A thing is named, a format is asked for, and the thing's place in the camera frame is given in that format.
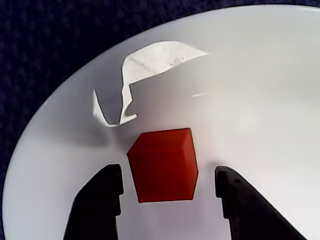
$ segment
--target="blue textured background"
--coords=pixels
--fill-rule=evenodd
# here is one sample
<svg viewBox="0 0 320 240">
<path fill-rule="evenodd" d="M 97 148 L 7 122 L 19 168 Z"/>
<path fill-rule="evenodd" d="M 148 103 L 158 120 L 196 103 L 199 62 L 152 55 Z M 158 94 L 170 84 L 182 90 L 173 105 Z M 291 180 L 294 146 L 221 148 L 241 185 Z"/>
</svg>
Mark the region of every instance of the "blue textured background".
<svg viewBox="0 0 320 240">
<path fill-rule="evenodd" d="M 0 0 L 1 196 L 10 157 L 28 121 L 76 70 L 149 28 L 252 4 L 320 7 L 320 0 Z M 0 220 L 4 240 L 2 214 Z"/>
</svg>

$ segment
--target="red cube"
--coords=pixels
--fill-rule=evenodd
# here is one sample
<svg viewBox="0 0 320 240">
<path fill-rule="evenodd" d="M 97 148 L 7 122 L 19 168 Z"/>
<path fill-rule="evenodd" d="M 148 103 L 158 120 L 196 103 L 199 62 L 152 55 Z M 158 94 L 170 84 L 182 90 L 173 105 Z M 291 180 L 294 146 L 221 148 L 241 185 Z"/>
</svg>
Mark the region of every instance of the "red cube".
<svg viewBox="0 0 320 240">
<path fill-rule="evenodd" d="M 127 156 L 139 203 L 194 198 L 198 168 L 190 128 L 144 132 Z"/>
</svg>

